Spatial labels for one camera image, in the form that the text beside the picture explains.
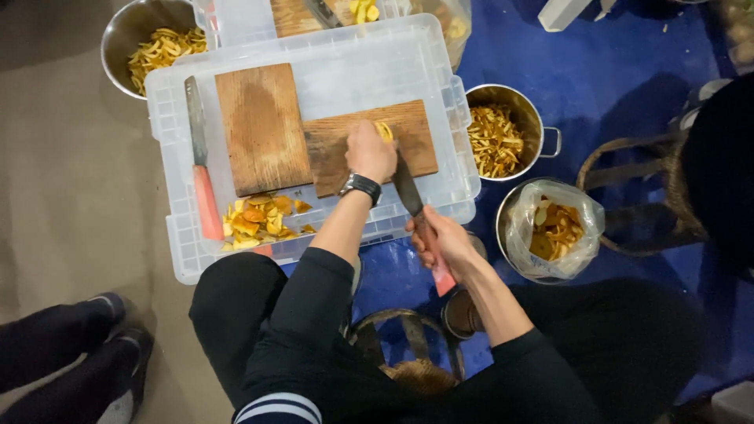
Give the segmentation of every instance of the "knife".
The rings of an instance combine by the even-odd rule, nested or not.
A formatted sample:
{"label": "knife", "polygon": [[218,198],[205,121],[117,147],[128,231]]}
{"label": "knife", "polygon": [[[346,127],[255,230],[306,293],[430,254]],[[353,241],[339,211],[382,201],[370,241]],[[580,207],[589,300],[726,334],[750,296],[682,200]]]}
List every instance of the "knife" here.
{"label": "knife", "polygon": [[302,2],[324,29],[343,26],[324,0],[302,0]]}
{"label": "knife", "polygon": [[405,134],[397,126],[391,126],[393,131],[394,140],[398,144],[396,153],[398,155],[397,166],[395,167],[395,174],[393,175],[393,184],[398,191],[398,197],[403,202],[403,206],[409,211],[412,217],[414,217],[415,231],[419,234],[419,238],[426,244],[427,250],[434,256],[434,265],[432,265],[432,277],[434,278],[434,284],[437,288],[437,295],[442,297],[445,293],[448,293],[450,289],[455,286],[455,279],[448,270],[448,266],[445,263],[445,259],[440,252],[440,245],[437,243],[437,233],[432,226],[427,222],[427,218],[424,215],[422,209],[424,204],[421,202],[421,196],[416,188],[414,177],[411,176],[409,171],[409,165],[406,163],[406,159],[400,153],[400,139],[405,140],[407,137],[411,137]]}
{"label": "knife", "polygon": [[210,240],[225,240],[222,221],[217,212],[215,193],[212,191],[210,174],[207,172],[207,141],[204,139],[204,108],[199,97],[199,87],[192,75],[184,83],[188,125],[191,128],[191,141],[194,150],[194,188],[199,208],[201,234]]}

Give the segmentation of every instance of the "metal pot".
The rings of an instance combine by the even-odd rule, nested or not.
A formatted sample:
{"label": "metal pot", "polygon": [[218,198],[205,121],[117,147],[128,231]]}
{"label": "metal pot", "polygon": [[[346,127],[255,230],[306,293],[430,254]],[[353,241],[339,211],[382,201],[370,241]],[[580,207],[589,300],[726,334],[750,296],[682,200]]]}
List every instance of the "metal pot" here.
{"label": "metal pot", "polygon": [[196,27],[194,6],[186,0],[135,0],[125,5],[105,28],[100,56],[105,73],[116,87],[129,96],[146,100],[131,82],[129,56],[139,43],[149,41],[157,29],[167,27],[187,32]]}
{"label": "metal pot", "polygon": [[511,262],[510,258],[508,257],[508,250],[505,247],[505,238],[506,238],[506,232],[505,232],[505,226],[507,225],[508,221],[510,221],[510,215],[511,215],[511,209],[513,206],[518,202],[519,197],[521,196],[521,191],[523,191],[523,188],[528,185],[529,183],[535,183],[537,181],[542,180],[549,180],[549,181],[556,181],[560,183],[561,181],[558,181],[554,178],[532,178],[530,180],[526,180],[523,183],[516,186],[516,188],[512,189],[503,199],[503,202],[500,203],[500,207],[498,208],[498,214],[495,217],[495,233],[498,236],[498,247],[500,247],[500,251],[503,253],[503,257],[506,261],[508,261],[508,264],[511,268],[515,269],[516,272],[518,272],[521,276],[526,278],[527,280],[533,281],[535,283],[539,284],[546,284],[546,285],[555,285],[564,283],[568,280],[565,280],[563,278],[557,278],[557,277],[541,277],[537,280],[532,279],[524,275],[516,265]]}
{"label": "metal pot", "polygon": [[[560,130],[555,127],[543,127],[542,117],[537,112],[537,108],[534,107],[531,100],[518,90],[510,88],[507,85],[482,84],[466,91],[466,100],[469,103],[469,107],[485,106],[492,103],[510,107],[510,120],[524,134],[524,147],[520,159],[523,169],[517,174],[507,177],[488,178],[480,176],[480,178],[490,181],[512,180],[528,171],[538,158],[554,158],[560,154],[560,144],[562,142]],[[544,130],[552,130],[557,133],[557,145],[552,155],[542,155]]]}

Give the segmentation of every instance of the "wicker stool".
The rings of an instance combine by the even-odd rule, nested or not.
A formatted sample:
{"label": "wicker stool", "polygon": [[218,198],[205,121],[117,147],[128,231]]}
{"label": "wicker stool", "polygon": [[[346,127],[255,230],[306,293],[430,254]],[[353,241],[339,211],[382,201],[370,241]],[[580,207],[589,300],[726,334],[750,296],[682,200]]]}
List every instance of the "wicker stool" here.
{"label": "wicker stool", "polygon": [[[403,332],[409,341],[409,347],[417,361],[402,362],[395,368],[390,368],[385,363],[385,355],[380,346],[380,337],[377,334],[376,325],[392,318],[399,318]],[[438,369],[432,365],[429,357],[429,345],[425,337],[424,327],[436,331],[446,343],[448,358],[452,373]],[[458,340],[449,336],[443,328],[431,318],[414,312],[410,309],[386,309],[367,315],[356,323],[346,338],[352,346],[356,346],[368,362],[381,368],[391,378],[397,373],[410,373],[412,378],[408,386],[423,395],[434,395],[447,389],[448,384],[453,386],[464,380],[464,358],[458,347]]]}
{"label": "wicker stool", "polygon": [[[671,247],[707,240],[699,219],[688,203],[680,156],[688,131],[664,134],[647,138],[619,138],[601,145],[581,165],[576,179],[576,187],[588,192],[599,187],[617,185],[632,178],[663,174],[665,199],[661,203],[640,204],[605,210],[605,234],[611,229],[627,228],[635,225],[637,218],[658,219],[674,217],[675,226],[666,234],[655,234],[648,239],[632,240],[618,244],[602,234],[600,241],[617,252],[632,256],[649,256]],[[641,148],[651,159],[626,165],[593,170],[600,156],[622,149]]]}

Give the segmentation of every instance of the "plastic bag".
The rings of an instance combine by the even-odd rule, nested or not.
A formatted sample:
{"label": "plastic bag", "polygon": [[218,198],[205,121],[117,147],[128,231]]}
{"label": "plastic bag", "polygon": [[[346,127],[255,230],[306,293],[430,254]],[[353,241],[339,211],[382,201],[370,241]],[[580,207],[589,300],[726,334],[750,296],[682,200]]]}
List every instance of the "plastic bag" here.
{"label": "plastic bag", "polygon": [[385,8],[387,17],[429,13],[440,20],[450,65],[455,72],[461,64],[466,40],[471,35],[471,0],[394,0],[394,4],[396,11]]}
{"label": "plastic bag", "polygon": [[[578,210],[584,235],[563,257],[546,261],[529,251],[534,230],[534,214],[542,195],[554,204],[572,206]],[[527,184],[516,204],[511,208],[510,220],[505,226],[505,247],[508,259],[524,277],[543,283],[570,280],[578,275],[597,256],[599,236],[605,231],[605,210],[568,184],[539,180]]]}

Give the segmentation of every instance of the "black pants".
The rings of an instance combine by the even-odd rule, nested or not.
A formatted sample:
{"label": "black pants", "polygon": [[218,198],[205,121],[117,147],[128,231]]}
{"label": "black pants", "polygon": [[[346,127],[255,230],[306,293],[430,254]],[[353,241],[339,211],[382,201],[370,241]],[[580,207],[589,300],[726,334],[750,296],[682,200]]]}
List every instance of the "black pants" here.
{"label": "black pants", "polygon": [[[269,258],[239,253],[207,268],[196,287],[189,315],[236,408],[248,401],[240,387],[259,325],[270,315],[286,281]],[[702,322],[677,293],[629,279],[511,290],[534,325],[574,368],[606,422],[652,422],[697,370]],[[342,349],[333,351],[343,355]],[[352,361],[354,355],[358,354],[348,353],[343,361]],[[494,372],[490,367],[462,383],[459,395],[467,397],[469,405],[474,396],[484,399],[495,388]]]}
{"label": "black pants", "polygon": [[133,384],[139,349],[104,343],[116,323],[104,302],[59,305],[0,326],[0,393],[35,382],[89,355],[13,404],[1,424],[95,423]]}

